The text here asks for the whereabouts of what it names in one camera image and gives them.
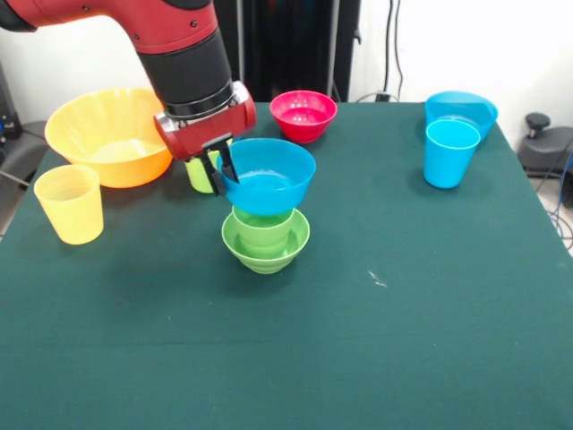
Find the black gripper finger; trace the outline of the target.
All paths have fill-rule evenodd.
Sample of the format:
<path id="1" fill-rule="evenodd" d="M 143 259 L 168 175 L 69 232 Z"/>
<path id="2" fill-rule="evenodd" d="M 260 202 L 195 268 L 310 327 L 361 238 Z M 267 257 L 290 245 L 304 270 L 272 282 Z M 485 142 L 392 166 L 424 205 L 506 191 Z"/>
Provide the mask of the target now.
<path id="1" fill-rule="evenodd" d="M 236 174 L 235 165 L 232 160 L 231 151 L 229 144 L 227 142 L 222 142 L 219 149 L 219 156 L 221 158 L 221 171 L 229 179 L 236 183 L 239 183 L 238 176 Z"/>
<path id="2" fill-rule="evenodd" d="M 218 150 L 205 150 L 200 155 L 201 164 L 210 182 L 212 192 L 215 195 L 225 195 L 226 188 L 221 173 L 217 170 L 216 164 L 219 156 Z"/>

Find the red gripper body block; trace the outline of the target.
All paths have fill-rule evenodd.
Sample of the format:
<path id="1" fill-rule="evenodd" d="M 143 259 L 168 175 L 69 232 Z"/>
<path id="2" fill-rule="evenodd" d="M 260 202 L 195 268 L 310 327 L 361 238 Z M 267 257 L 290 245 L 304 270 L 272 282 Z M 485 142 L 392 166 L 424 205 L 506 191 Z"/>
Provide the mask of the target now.
<path id="1" fill-rule="evenodd" d="M 252 130 L 256 107 L 245 85 L 235 81 L 230 101 L 219 111 L 190 120 L 175 120 L 161 112 L 154 116 L 154 125 L 173 158 L 186 160 L 201 155 L 212 142 Z"/>

